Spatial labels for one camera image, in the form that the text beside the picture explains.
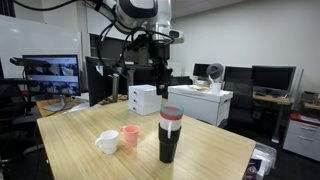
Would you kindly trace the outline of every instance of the cabinet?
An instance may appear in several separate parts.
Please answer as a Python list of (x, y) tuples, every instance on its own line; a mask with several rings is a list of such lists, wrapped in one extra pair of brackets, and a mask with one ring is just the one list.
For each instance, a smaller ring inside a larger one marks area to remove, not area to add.
[(218, 126), (229, 116), (232, 92), (220, 91), (212, 94), (210, 91), (195, 91), (187, 85), (168, 87), (168, 102), (184, 106), (184, 114)]
[(320, 121), (293, 113), (283, 149), (320, 161)]
[(129, 86), (128, 108), (140, 115), (147, 115), (160, 110), (162, 97), (156, 94), (156, 87), (151, 85)]

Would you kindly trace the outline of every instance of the whiteboard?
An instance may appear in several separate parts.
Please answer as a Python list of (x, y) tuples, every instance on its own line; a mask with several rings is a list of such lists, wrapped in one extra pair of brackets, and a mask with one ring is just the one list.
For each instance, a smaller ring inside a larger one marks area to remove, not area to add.
[(5, 78), (21, 78), (23, 67), (12, 57), (36, 54), (77, 54), (82, 69), (81, 33), (34, 21), (0, 15), (0, 58)]

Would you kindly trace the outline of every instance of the trash bin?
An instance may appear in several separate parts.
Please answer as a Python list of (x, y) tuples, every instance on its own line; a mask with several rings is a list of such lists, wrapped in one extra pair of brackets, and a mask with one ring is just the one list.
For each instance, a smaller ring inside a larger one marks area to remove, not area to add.
[(251, 179), (252, 176), (255, 177), (255, 179), (257, 180), (263, 179), (265, 175), (268, 175), (270, 173), (270, 170), (272, 168), (273, 169), (275, 168), (276, 157), (277, 157), (276, 149), (257, 142), (256, 147), (252, 153), (251, 160), (261, 160), (261, 164), (259, 163), (260, 167), (257, 169), (256, 175), (253, 175), (254, 174), (254, 171), (252, 171), (253, 165), (251, 165), (251, 167), (248, 166), (248, 170), (246, 171), (244, 179)]

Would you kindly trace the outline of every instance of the white box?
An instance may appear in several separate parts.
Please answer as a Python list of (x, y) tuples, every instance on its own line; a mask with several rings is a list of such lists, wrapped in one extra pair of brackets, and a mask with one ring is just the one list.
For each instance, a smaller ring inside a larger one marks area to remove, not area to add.
[(160, 111), (160, 105), (159, 106), (139, 106), (137, 104), (134, 104), (132, 102), (128, 103), (129, 109), (133, 112), (136, 112), (142, 116), (145, 116), (147, 114), (151, 114), (157, 111)]
[(168, 102), (181, 104), (184, 114), (189, 117), (219, 126), (229, 116), (232, 92), (220, 91), (220, 94), (213, 94), (211, 91), (191, 89), (187, 85), (170, 86), (168, 92)]
[(129, 86), (128, 108), (140, 115), (160, 110), (162, 96), (157, 95), (156, 87), (151, 85)]

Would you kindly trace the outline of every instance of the black chair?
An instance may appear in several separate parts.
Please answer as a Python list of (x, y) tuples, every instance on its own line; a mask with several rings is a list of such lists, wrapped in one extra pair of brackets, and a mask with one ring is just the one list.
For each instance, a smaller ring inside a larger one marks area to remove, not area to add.
[(24, 122), (26, 100), (14, 83), (0, 84), (0, 170), (9, 168), (34, 145), (36, 122)]
[(255, 138), (253, 112), (253, 81), (251, 79), (227, 78), (224, 90), (232, 91), (227, 130)]

